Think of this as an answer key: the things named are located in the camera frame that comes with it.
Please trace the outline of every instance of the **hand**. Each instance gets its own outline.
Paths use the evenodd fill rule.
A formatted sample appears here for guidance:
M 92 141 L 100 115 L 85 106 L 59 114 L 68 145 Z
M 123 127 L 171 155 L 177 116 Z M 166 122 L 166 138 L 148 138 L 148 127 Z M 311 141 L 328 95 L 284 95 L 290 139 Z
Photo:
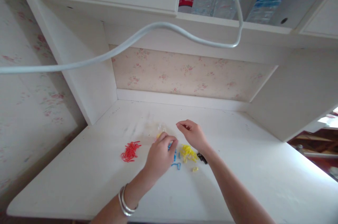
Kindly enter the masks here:
M 177 128 L 183 133 L 188 143 L 195 148 L 198 152 L 203 154 L 210 145 L 205 138 L 200 125 L 191 120 L 180 121 L 176 124 Z
M 172 165 L 178 140 L 163 132 L 151 145 L 147 161 L 143 168 L 147 177 L 155 183 Z

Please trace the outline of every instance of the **person's left hand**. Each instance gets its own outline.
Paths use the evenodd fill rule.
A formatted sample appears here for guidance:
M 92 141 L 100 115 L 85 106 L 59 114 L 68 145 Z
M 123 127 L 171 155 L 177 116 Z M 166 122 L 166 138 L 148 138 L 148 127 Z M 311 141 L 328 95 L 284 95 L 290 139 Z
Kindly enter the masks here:
M 143 168 L 147 177 L 155 183 L 172 165 L 178 140 L 163 132 L 151 145 L 147 161 Z

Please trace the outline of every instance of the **person's right hand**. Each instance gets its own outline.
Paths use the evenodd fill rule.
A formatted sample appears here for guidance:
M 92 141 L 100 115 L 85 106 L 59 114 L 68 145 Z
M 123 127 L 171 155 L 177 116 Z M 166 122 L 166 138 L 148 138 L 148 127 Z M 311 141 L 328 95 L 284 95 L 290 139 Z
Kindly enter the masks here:
M 184 120 L 178 122 L 176 126 L 183 133 L 188 143 L 198 152 L 202 153 L 209 147 L 200 125 L 191 120 Z

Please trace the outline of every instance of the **shelf edge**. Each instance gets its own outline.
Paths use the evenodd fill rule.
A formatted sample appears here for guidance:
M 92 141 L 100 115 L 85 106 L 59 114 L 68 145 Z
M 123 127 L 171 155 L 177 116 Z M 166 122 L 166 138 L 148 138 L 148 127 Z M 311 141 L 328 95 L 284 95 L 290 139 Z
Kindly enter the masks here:
M 196 97 L 141 90 L 117 89 L 118 100 L 183 105 L 208 109 L 245 112 L 250 103 L 209 97 Z

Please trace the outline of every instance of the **wrist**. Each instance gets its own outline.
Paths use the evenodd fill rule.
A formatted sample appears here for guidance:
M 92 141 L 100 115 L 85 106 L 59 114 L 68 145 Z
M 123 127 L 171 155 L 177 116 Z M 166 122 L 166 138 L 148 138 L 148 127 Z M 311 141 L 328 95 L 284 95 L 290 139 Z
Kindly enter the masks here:
M 139 173 L 139 180 L 142 186 L 145 189 L 150 190 L 157 182 L 157 178 L 153 177 L 150 172 L 147 171 L 147 169 L 143 168 Z
M 205 147 L 199 151 L 204 157 L 209 156 L 210 154 L 212 154 L 214 152 L 214 149 L 207 143 L 205 145 Z

